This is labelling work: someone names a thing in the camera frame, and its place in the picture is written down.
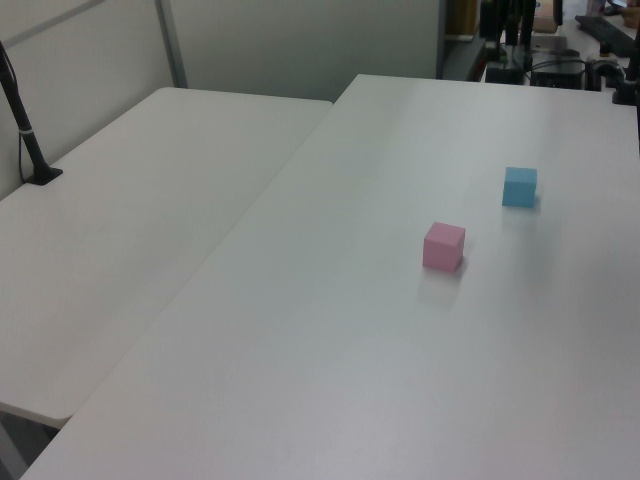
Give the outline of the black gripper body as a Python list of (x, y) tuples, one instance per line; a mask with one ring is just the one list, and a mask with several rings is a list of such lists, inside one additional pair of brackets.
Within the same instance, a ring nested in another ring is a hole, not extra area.
[(479, 36), (485, 40), (499, 40), (505, 22), (504, 0), (481, 0)]

